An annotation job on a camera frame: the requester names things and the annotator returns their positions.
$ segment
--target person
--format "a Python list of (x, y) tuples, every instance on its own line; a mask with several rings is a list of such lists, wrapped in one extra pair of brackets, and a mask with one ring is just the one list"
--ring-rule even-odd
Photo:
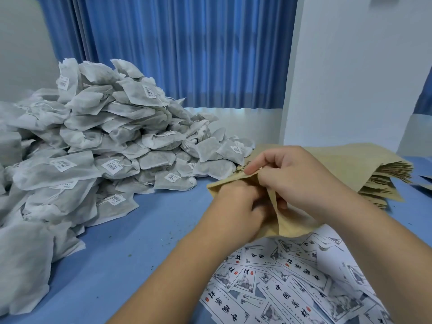
[[(262, 187), (241, 180), (222, 186), (197, 226), (109, 324), (187, 323), (219, 264), (251, 241), (271, 213), (269, 205), (256, 203), (266, 195), (263, 187), (342, 237), (395, 323), (432, 323), (432, 249), (427, 244), (299, 146), (269, 149), (245, 173), (259, 169)], [(161, 289), (161, 282), (169, 289)]]

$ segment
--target blue table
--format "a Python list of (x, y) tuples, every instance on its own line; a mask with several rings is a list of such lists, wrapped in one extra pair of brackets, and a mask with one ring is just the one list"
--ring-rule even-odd
[[(426, 183), (418, 175), (432, 175), (432, 161), (407, 160), (414, 163), (413, 182)], [(198, 185), (187, 192), (135, 196), (138, 209), (89, 228), (81, 236), (87, 249), (53, 265), (51, 290), (33, 312), (3, 317), (0, 324), (105, 323), (196, 225), (212, 200), (206, 189), (212, 181), (198, 179)], [(389, 214), (432, 245), (432, 193), (420, 192), (400, 180), (394, 184), (406, 202), (390, 200)], [(213, 321), (198, 304), (191, 322)]]

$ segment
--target pile of white bags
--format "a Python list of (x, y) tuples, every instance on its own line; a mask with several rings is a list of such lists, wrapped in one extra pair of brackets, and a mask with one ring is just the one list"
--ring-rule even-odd
[(126, 216), (133, 194), (224, 179), (253, 141), (213, 133), (128, 61), (65, 59), (58, 89), (0, 102), (0, 316), (30, 312), (51, 263), (85, 248), (85, 227)]

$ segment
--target kraft paper bag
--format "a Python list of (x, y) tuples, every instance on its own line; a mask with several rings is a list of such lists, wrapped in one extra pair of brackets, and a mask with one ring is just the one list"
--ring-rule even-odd
[[(245, 164), (249, 163), (261, 152), (280, 147), (277, 144), (257, 145), (255, 150), (246, 158)], [(341, 180), (348, 187), (374, 203), (380, 208), (385, 208), (387, 202), (384, 198), (391, 198), (402, 201), (396, 188), (391, 184), (389, 177), (400, 178), (409, 181), (412, 164), (397, 156), (393, 152), (377, 146), (373, 143), (353, 143), (344, 146), (335, 147), (308, 147), (305, 148), (314, 157), (318, 159), (333, 175)], [(243, 173), (245, 166), (239, 166), (239, 173), (233, 174), (225, 180), (207, 185), (212, 196), (216, 196), (222, 185), (235, 181), (246, 180), (252, 185), (258, 185), (257, 174), (245, 175)], [(384, 183), (384, 186), (365, 187), (369, 180), (376, 174), (377, 177), (372, 180)], [(321, 224), (316, 222), (304, 211), (288, 205), (290, 208), (287, 212), (277, 208), (276, 193), (267, 189), (269, 198), (276, 212), (276, 217), (270, 218), (262, 226), (258, 233), (258, 238), (262, 236), (282, 235), (289, 238), (297, 237), (310, 233)]]

